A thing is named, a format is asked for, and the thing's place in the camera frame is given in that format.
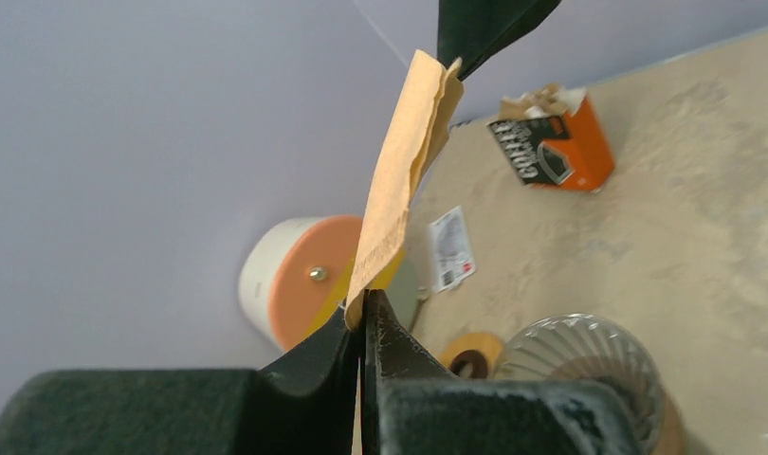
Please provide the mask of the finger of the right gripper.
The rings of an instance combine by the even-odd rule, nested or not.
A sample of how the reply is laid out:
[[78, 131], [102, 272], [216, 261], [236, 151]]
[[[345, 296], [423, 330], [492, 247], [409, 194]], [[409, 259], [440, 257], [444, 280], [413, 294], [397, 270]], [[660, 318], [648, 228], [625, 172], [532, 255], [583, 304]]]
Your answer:
[[446, 66], [460, 61], [457, 79], [463, 81], [559, 5], [559, 0], [440, 0], [437, 60]]

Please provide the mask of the brown paper coffee filter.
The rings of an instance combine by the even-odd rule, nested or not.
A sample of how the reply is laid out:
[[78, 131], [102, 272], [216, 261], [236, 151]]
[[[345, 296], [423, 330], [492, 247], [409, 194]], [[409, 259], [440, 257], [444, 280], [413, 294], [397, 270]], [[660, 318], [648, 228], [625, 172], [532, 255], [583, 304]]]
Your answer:
[[356, 330], [362, 294], [405, 242], [410, 203], [426, 170], [448, 140], [448, 127], [464, 87], [463, 60], [448, 67], [417, 50], [393, 111], [367, 197], [355, 264], [344, 305], [344, 321]]

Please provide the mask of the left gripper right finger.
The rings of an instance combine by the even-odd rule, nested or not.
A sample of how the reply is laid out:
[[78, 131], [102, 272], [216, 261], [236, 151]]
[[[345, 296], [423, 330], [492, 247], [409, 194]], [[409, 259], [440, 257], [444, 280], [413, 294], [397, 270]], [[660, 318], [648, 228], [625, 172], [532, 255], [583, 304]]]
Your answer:
[[363, 297], [365, 454], [639, 454], [618, 395], [594, 381], [462, 379]]

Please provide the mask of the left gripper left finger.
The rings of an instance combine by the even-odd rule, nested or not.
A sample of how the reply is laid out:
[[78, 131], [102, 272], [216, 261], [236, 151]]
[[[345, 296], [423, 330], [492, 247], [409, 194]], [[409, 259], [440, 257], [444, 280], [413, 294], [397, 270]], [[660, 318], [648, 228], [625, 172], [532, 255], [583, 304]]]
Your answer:
[[0, 413], [0, 454], [347, 454], [357, 359], [333, 316], [260, 370], [41, 373]]

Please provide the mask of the light wooden ring coaster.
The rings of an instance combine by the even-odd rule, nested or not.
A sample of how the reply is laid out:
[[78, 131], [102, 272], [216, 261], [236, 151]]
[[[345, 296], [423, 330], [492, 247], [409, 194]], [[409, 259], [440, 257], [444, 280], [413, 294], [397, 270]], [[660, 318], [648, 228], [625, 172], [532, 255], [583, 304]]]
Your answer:
[[503, 348], [504, 342], [492, 333], [468, 333], [454, 339], [440, 354], [439, 361], [460, 378], [488, 379]]

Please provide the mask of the clear glass dripper cone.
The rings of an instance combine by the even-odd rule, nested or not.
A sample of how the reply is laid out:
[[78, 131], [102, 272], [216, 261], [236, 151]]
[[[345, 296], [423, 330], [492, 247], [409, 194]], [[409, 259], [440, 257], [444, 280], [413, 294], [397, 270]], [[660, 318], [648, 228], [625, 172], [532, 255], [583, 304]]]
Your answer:
[[569, 314], [538, 320], [505, 344], [490, 377], [601, 383], [622, 400], [642, 452], [652, 453], [659, 441], [666, 399], [655, 362], [635, 336], [609, 319]]

